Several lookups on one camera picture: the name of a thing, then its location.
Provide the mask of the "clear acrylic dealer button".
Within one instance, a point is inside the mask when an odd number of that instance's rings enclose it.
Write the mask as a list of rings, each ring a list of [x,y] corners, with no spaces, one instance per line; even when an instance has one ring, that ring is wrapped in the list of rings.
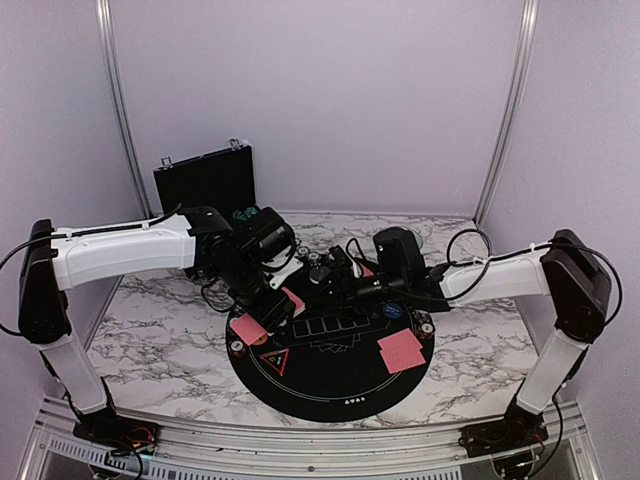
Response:
[[[329,275],[329,270],[324,267],[313,267],[309,271],[309,281],[314,285],[320,284]]]

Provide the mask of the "red triangular all-in marker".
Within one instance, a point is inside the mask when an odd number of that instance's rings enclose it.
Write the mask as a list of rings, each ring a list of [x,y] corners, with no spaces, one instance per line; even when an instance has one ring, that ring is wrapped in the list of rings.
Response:
[[[274,369],[279,376],[283,376],[288,364],[290,350],[288,348],[267,352],[260,356],[260,360]]]

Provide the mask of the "blue small blind button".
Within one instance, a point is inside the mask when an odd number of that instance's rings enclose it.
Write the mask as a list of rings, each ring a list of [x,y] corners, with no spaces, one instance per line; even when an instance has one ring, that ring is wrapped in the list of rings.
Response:
[[[403,315],[403,309],[396,303],[388,303],[382,307],[382,313],[391,320],[399,319]]]

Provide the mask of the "red card dealt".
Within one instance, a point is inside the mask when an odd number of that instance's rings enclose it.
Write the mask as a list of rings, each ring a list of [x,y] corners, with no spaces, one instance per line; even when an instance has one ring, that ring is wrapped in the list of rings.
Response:
[[[380,346],[381,349],[396,349],[396,348],[404,348],[404,349],[410,349],[410,350],[422,349],[422,344],[416,338],[414,333],[409,329],[404,329],[402,331],[396,332],[392,335],[379,339],[378,345]]]
[[[420,349],[385,348],[380,350],[390,374],[396,374],[426,364]]]

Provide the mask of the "red playing card deck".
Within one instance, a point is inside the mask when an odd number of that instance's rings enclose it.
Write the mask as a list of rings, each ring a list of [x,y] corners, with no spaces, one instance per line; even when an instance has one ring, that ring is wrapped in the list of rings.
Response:
[[[305,303],[304,301],[297,296],[295,293],[293,293],[292,291],[290,291],[288,288],[286,287],[282,287],[281,291],[284,292],[287,297],[293,302],[294,304],[294,313],[293,313],[293,317],[297,317],[298,315],[302,314],[305,310]]]

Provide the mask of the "orange big blind button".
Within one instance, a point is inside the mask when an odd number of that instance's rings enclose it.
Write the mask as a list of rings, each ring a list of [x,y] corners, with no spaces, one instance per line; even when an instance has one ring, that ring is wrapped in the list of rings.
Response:
[[[263,337],[260,337],[259,339],[255,340],[255,342],[252,345],[260,346],[260,345],[263,345],[264,343],[266,343],[267,341],[268,341],[268,336],[263,336]]]

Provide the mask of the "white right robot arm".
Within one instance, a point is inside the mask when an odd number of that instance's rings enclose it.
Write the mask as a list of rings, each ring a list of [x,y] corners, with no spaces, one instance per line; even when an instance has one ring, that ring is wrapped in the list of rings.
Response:
[[[374,238],[377,266],[355,275],[364,260],[311,270],[319,308],[398,297],[429,312],[510,299],[517,304],[547,302],[555,321],[538,359],[513,399],[517,410],[501,419],[495,438],[515,448],[534,431],[531,415],[541,413],[577,371],[590,345],[619,314],[623,287],[619,273],[602,253],[571,230],[551,240],[484,258],[434,266],[425,263],[412,232],[389,228]]]

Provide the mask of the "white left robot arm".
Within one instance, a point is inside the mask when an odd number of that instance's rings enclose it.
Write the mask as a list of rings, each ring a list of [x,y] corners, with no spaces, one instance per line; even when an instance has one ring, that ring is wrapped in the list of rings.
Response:
[[[284,290],[303,264],[293,229],[272,208],[238,227],[212,207],[176,207],[151,220],[89,228],[56,228],[37,221],[30,238],[3,259],[24,255],[19,277],[18,326],[12,335],[35,345],[106,445],[125,438],[108,388],[79,344],[68,317],[68,291],[88,283],[152,270],[174,269],[219,280],[236,306],[267,332],[292,319],[297,306]]]

